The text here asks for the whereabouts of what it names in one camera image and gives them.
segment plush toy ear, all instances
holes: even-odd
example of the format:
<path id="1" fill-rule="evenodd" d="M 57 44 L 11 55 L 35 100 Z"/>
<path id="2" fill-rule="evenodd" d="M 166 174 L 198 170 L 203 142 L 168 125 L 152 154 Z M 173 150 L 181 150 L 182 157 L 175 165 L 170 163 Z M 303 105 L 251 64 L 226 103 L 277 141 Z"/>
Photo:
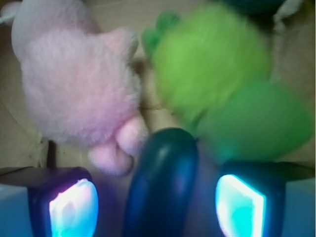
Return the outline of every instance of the plush toy ear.
<path id="1" fill-rule="evenodd" d="M 136 34 L 128 28 L 117 28 L 101 34 L 101 38 L 115 54 L 127 61 L 131 60 L 138 46 Z"/>

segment pink fur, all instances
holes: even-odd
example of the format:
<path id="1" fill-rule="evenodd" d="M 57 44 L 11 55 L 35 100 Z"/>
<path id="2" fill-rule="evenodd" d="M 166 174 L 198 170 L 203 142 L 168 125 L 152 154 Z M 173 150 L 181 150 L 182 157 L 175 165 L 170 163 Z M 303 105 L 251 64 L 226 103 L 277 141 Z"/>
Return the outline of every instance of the pink fur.
<path id="1" fill-rule="evenodd" d="M 137 43 L 127 28 L 102 33 L 80 0 L 23 0 L 12 26 L 34 123 L 110 174 L 129 171 L 148 136 L 129 66 Z"/>

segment plush toy paw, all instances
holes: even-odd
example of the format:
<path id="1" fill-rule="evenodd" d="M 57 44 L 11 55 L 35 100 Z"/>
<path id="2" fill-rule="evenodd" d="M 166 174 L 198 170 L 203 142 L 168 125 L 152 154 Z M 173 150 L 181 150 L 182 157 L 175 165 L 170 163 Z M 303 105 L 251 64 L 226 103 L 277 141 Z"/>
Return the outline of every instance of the plush toy paw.
<path id="1" fill-rule="evenodd" d="M 145 141 L 148 138 L 148 130 L 144 119 L 137 115 L 128 120 L 117 132 L 116 140 L 123 151 L 131 156 L 139 156 Z"/>
<path id="2" fill-rule="evenodd" d="M 143 49 L 149 59 L 152 58 L 164 34 L 180 22 L 180 17 L 172 11 L 164 11 L 156 21 L 155 29 L 146 29 L 142 33 Z"/>
<path id="3" fill-rule="evenodd" d="M 133 167 L 133 158 L 122 151 L 114 139 L 92 147 L 88 156 L 95 167 L 110 175 L 123 176 Z"/>

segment beige surface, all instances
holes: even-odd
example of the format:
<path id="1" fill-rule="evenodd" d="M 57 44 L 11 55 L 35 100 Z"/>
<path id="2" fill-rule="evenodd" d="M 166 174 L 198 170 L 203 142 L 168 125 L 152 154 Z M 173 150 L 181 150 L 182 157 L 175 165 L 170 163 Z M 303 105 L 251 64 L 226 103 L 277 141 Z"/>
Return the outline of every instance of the beige surface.
<path id="1" fill-rule="evenodd" d="M 86 0 L 96 20 L 104 31 L 128 26 L 140 36 L 153 26 L 158 14 L 173 9 L 182 15 L 207 0 Z M 304 11 L 287 20 L 287 28 L 274 37 L 271 31 L 265 37 L 272 40 L 275 74 L 285 76 L 283 83 L 294 87 L 309 101 L 315 113 L 315 10 Z M 179 126 L 171 113 L 164 109 L 155 94 L 154 72 L 139 46 L 134 58 L 144 95 L 142 113 L 150 132 L 163 127 Z M 21 73 L 10 42 L 10 28 L 0 26 L 0 167 L 45 165 L 47 141 L 41 139 L 27 114 L 21 85 Z M 132 177 L 109 177 L 96 171 L 87 160 L 86 151 L 58 146 L 58 166 L 87 167 L 98 186 L 101 202 L 100 224 L 97 236 L 119 236 L 123 222 L 124 204 Z M 315 138 L 304 147 L 282 158 L 308 161 L 315 166 Z M 187 236 L 217 236 L 218 227 L 212 210 L 217 168 L 205 156 L 201 156 L 198 178 L 190 215 L 186 227 Z"/>

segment green fur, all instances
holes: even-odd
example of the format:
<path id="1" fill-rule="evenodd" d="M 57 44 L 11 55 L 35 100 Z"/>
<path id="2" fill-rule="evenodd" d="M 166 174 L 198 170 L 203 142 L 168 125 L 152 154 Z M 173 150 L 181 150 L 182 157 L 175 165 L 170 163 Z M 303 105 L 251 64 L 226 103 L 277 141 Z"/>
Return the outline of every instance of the green fur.
<path id="1" fill-rule="evenodd" d="M 274 160 L 312 134 L 313 122 L 304 102 L 285 88 L 264 81 L 238 90 L 199 125 L 199 135 L 220 162 Z"/>
<path id="2" fill-rule="evenodd" d="M 164 11 L 159 15 L 156 21 L 156 28 L 148 28 L 143 32 L 141 42 L 145 54 L 149 59 L 152 58 L 163 35 L 179 22 L 180 17 L 176 13 Z"/>
<path id="3" fill-rule="evenodd" d="M 221 4 L 204 6 L 161 39 L 153 56 L 164 104 L 195 134 L 196 121 L 247 81 L 267 79 L 270 56 L 256 29 Z"/>
<path id="4" fill-rule="evenodd" d="M 311 137 L 304 103 L 269 84 L 271 57 L 245 18 L 213 3 L 171 25 L 143 34 L 158 95 L 218 161 L 273 160 Z"/>

